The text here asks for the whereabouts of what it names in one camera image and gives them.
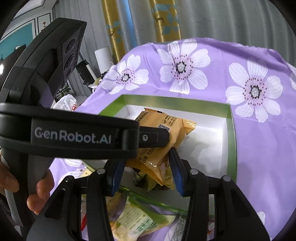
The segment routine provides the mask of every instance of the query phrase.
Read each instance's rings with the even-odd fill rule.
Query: snack package
[[[121,200],[121,194],[119,192],[116,192],[113,197],[106,197],[108,215],[111,215],[112,213],[114,213],[120,200]]]
[[[86,195],[81,195],[81,231],[86,227]]]
[[[147,181],[147,192],[151,190],[174,190],[175,189],[173,173],[170,168],[170,165],[168,165],[166,168],[163,186],[159,185],[157,181],[155,181],[149,175],[146,176],[146,181]]]
[[[137,158],[127,160],[126,166],[141,170],[163,186],[167,153],[172,147],[177,148],[182,143],[185,136],[195,129],[196,123],[147,108],[136,120],[140,122],[140,126],[167,129],[170,133],[170,141],[166,147],[162,148],[139,148]]]
[[[133,184],[136,186],[136,187],[144,187],[143,186],[143,180],[144,178],[146,177],[146,173],[142,172],[141,170],[139,169],[136,169],[134,168],[134,179],[133,179]]]
[[[126,206],[115,222],[110,222],[112,233],[117,241],[136,241],[175,220],[173,215],[161,215],[142,206],[134,198],[127,197]]]
[[[92,167],[86,165],[86,166],[85,166],[85,170],[84,170],[84,172],[82,173],[81,177],[88,177],[88,176],[89,176],[90,174],[92,174],[94,171],[95,171],[95,170],[94,170]]]

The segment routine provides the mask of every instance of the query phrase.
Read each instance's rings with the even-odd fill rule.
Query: genrobot.ai logo
[[[89,135],[81,135],[77,131],[75,133],[68,133],[66,130],[60,131],[43,131],[41,127],[35,128],[35,136],[39,139],[44,138],[47,140],[58,140],[67,142],[84,142],[92,144],[111,144],[111,135],[100,135],[99,138],[96,137],[94,133]]]

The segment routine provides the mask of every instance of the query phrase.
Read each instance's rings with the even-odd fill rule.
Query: qr code
[[[164,125],[161,125],[161,124],[158,126],[158,128],[162,128],[162,129],[166,129],[167,131],[170,131],[170,128],[168,128]]]

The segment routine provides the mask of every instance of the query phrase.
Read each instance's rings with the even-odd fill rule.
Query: ceiling
[[[45,0],[30,0],[23,8],[21,8],[21,10],[16,14],[14,18],[17,18],[18,16],[30,10],[43,6],[44,2]]]

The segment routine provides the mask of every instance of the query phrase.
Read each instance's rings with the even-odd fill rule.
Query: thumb
[[[11,192],[17,192],[20,188],[17,179],[0,162],[0,186]]]

